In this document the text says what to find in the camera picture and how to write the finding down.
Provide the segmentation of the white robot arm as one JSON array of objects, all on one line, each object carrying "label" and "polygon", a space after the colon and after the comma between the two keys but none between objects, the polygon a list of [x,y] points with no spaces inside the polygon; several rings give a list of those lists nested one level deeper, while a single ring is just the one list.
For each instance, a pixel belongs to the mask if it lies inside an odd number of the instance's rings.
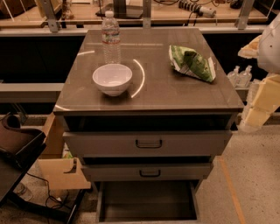
[{"label": "white robot arm", "polygon": [[257,59],[258,67],[268,73],[264,79],[250,85],[247,105],[241,115],[239,129],[253,132],[259,130],[280,107],[280,14],[238,55]]}]

